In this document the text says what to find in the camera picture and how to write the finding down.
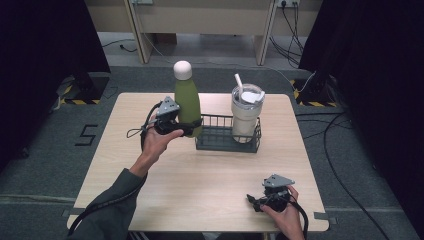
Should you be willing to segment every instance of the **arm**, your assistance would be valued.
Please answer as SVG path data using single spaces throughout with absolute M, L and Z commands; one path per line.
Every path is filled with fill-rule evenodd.
M 137 196 L 146 181 L 148 170 L 159 160 L 168 143 L 182 134 L 182 130 L 168 135 L 159 135 L 154 129 L 148 130 L 143 153 L 134 165 L 129 170 L 124 169 L 115 183 L 96 197 L 87 209 L 125 198 L 131 193 L 130 196 L 89 214 L 67 239 L 125 239 L 136 208 Z
M 287 186 L 292 194 L 292 201 L 297 201 L 299 193 L 292 186 Z M 276 212 L 266 205 L 261 206 L 262 211 L 267 213 L 275 223 L 275 226 L 290 240 L 305 239 L 300 224 L 299 211 L 290 203 L 282 212 Z

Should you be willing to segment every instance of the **yellow black tape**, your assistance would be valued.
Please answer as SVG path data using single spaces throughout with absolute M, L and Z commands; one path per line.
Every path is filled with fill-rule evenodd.
M 296 83 L 296 80 L 291 80 L 290 83 L 292 84 L 294 88 L 294 84 Z M 298 92 L 298 89 L 295 89 L 293 91 L 294 98 L 296 99 L 297 104 L 301 106 L 313 106 L 313 107 L 336 107 L 336 103 L 331 99 L 331 93 L 329 93 L 328 100 L 325 101 L 305 101 L 302 98 L 302 93 Z
M 62 99 L 62 104 L 86 105 L 99 104 L 100 100 L 79 100 L 79 99 Z
M 99 96 L 85 96 L 87 99 L 78 99 L 75 91 L 78 88 L 73 88 L 73 85 L 69 85 L 63 93 L 63 98 L 60 101 L 61 104 L 73 104 L 73 105 L 87 105 L 87 104 L 99 104 L 100 99 L 89 99 L 98 98 Z

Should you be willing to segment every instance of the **gray carpet floor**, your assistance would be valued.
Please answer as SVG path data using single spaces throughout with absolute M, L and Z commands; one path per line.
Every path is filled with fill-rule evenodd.
M 11 161 L 0 173 L 0 239 L 63 239 L 67 233 L 66 211 L 73 207 L 119 93 L 174 89 L 172 68 L 112 67 L 111 70 L 99 104 L 61 105 L 44 121 L 28 146 L 29 157 Z M 322 132 L 335 115 L 300 115 L 338 113 L 346 109 L 340 104 L 335 108 L 297 105 L 291 85 L 273 70 L 193 67 L 193 78 L 203 93 L 231 92 L 235 73 L 245 83 L 256 84 L 267 93 L 289 95 L 299 115 L 299 128 L 331 219 L 328 231 L 310 233 L 309 239 L 384 239 L 341 187 L 326 158 Z M 284 74 L 288 79 L 310 75 L 296 70 Z M 419 239 L 389 186 L 373 168 L 351 120 L 349 114 L 343 115 L 336 121 L 339 125 L 327 133 L 326 147 L 337 176 L 390 239 Z M 89 141 L 80 137 L 87 124 L 97 125 L 85 132 L 95 135 L 92 144 L 75 146 Z

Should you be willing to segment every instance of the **wooden table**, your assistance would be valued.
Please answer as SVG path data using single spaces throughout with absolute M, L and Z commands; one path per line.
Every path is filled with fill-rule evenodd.
M 85 208 L 109 188 L 123 168 L 139 156 L 139 128 L 154 104 L 173 93 L 123 93 L 118 97 L 75 203 Z M 232 115 L 231 94 L 200 94 L 202 113 Z M 168 145 L 150 169 L 137 200 L 129 230 L 200 232 L 275 232 L 272 220 L 257 213 L 246 194 L 263 196 L 262 181 L 271 174 L 296 181 L 299 204 L 309 217 L 309 231 L 325 231 L 326 220 L 314 219 L 324 207 L 288 96 L 268 94 L 261 117 L 257 153 L 196 150 L 192 138 Z M 68 226 L 75 215 L 71 215 Z

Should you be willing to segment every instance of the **hand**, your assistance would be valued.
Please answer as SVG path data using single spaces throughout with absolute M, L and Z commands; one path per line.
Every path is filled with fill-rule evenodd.
M 299 193 L 292 186 L 287 186 L 291 192 L 291 201 L 297 201 Z M 282 212 L 276 212 L 266 205 L 261 206 L 262 211 L 267 213 L 275 223 L 275 227 L 290 240 L 305 239 L 300 224 L 299 211 L 290 203 Z
M 184 131 L 179 129 L 167 135 L 160 135 L 153 127 L 150 127 L 144 140 L 143 152 L 130 168 L 130 172 L 144 177 L 150 167 L 159 160 L 159 156 L 166 150 L 168 143 L 183 134 Z

